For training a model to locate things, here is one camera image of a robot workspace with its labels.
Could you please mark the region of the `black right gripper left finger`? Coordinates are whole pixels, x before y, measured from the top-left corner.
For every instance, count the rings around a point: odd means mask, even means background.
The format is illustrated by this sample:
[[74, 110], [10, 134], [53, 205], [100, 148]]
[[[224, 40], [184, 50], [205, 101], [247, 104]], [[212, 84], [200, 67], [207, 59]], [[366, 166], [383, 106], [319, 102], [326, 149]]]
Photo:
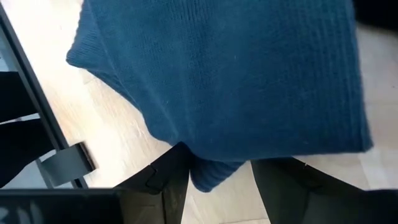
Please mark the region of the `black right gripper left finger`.
[[180, 224], [187, 195], [190, 150], [182, 142], [116, 186], [123, 222]]

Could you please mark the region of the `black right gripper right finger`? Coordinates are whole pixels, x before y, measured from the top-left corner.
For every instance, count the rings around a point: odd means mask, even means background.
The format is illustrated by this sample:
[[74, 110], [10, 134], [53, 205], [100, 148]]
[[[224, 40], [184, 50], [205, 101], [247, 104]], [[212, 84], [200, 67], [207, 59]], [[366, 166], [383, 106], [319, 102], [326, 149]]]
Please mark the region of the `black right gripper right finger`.
[[361, 190], [294, 158], [251, 166], [272, 224], [397, 224], [396, 190]]

